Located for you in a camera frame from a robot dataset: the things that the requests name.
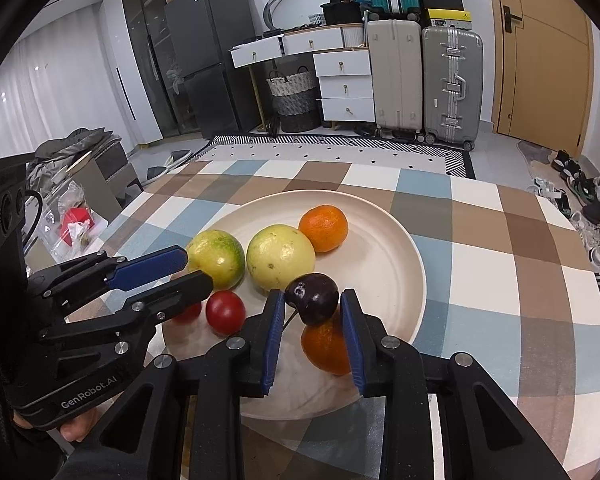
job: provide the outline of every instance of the white curtain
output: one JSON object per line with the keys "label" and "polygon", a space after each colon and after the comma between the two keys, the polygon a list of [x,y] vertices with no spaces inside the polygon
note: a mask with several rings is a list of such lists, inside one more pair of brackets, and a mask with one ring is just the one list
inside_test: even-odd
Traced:
{"label": "white curtain", "polygon": [[0,66],[0,158],[33,152],[76,128],[135,138],[120,109],[95,6],[76,10],[19,41]]}

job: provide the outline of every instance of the rug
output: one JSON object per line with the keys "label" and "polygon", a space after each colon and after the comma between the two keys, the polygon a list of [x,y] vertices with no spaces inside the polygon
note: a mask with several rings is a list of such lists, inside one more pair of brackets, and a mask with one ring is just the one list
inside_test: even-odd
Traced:
{"label": "rug", "polygon": [[408,168],[475,180],[468,152],[395,140],[332,135],[216,136],[198,160],[319,160]]}

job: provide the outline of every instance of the orange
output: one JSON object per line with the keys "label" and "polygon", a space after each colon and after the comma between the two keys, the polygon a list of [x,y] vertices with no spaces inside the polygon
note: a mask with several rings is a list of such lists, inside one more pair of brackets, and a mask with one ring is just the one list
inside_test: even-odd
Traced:
{"label": "orange", "polygon": [[315,252],[326,253],[343,243],[349,233],[349,223],[336,206],[319,205],[302,215],[298,230],[309,238]]}
{"label": "orange", "polygon": [[330,320],[318,326],[305,326],[300,345],[311,364],[320,370],[335,375],[351,371],[338,311]]}

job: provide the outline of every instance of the red tomato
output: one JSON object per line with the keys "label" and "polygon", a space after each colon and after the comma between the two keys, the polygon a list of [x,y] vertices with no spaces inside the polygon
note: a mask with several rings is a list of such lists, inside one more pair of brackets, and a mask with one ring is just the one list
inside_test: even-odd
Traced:
{"label": "red tomato", "polygon": [[202,303],[196,303],[189,305],[182,314],[172,318],[171,320],[179,325],[192,323],[198,319],[200,312],[202,312]]}
{"label": "red tomato", "polygon": [[238,332],[247,317],[244,303],[230,290],[219,290],[206,300],[206,321],[221,335]]}

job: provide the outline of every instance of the human hand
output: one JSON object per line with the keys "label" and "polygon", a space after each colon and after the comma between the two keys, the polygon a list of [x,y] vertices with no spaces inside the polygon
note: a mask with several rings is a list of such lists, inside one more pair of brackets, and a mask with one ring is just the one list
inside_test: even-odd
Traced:
{"label": "human hand", "polygon": [[[72,418],[65,422],[58,430],[62,437],[68,442],[82,442],[82,440],[89,434],[91,429],[96,425],[96,422],[100,419],[101,414],[98,408],[91,408],[88,412],[81,413],[80,415]],[[13,413],[13,421],[24,428],[30,430],[33,428],[26,420],[24,420],[16,412]]]}

